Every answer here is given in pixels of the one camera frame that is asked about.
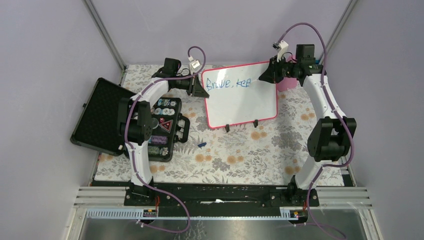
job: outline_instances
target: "flower pattern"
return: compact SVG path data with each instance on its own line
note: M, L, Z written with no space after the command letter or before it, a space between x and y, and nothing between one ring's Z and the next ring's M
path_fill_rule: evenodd
M130 65L122 86L140 92L160 65ZM206 65L205 69L221 65ZM186 143L174 145L169 162L151 161L155 182L287 185L308 157L306 141L316 123L311 100L299 85L278 93L278 116L259 122L210 129L205 101L172 89L167 97L182 100L181 113L190 119ZM130 161L124 155L99 156L96 181L128 181ZM343 186L338 168L325 168L321 186Z

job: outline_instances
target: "gray floor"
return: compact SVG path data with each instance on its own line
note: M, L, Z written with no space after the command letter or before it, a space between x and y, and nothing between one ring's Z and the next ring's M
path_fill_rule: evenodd
M321 224L331 225L347 235L349 240L366 240L358 213L351 210L313 210ZM156 220L151 223L168 229L183 229L186 221ZM316 226L290 226L283 220L193 220L191 228L181 234L172 234L147 227L141 228L135 220L86 219L82 240L328 240L331 239Z

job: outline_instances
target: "table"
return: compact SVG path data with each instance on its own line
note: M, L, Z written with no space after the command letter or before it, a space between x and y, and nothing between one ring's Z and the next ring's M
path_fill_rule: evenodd
M122 86L140 92L161 65L129 65ZM206 65L205 69L222 65ZM306 140L317 122L311 100L298 85L278 93L278 116L252 123L209 129L203 98L172 89L164 97L181 98L181 113L190 119L189 138L176 143L172 160L150 162L155 182L207 184L287 185L308 157ZM199 148L198 144L206 143ZM132 169L124 155L102 153L95 181L131 179ZM339 168L325 168L319 186L344 186Z

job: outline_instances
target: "red triangle sticker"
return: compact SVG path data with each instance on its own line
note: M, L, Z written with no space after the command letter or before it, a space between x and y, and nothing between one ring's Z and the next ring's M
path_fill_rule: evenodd
M169 134L171 133L172 128L172 119L169 121L165 121L159 124L159 127L161 127L163 130L167 131Z

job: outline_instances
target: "gray wall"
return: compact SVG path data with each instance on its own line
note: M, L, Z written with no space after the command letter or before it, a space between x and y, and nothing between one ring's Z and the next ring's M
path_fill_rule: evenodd
M163 64L165 57L187 60L187 49L204 49L209 64L267 61L272 44L291 25L313 23L327 41L349 0L93 0L126 64ZM285 40L319 39L307 26Z
M0 33L0 239L58 240L96 159L69 138L120 71L81 0L2 0Z
M385 240L424 239L424 1L359 1L329 55L331 89L357 120L356 179Z

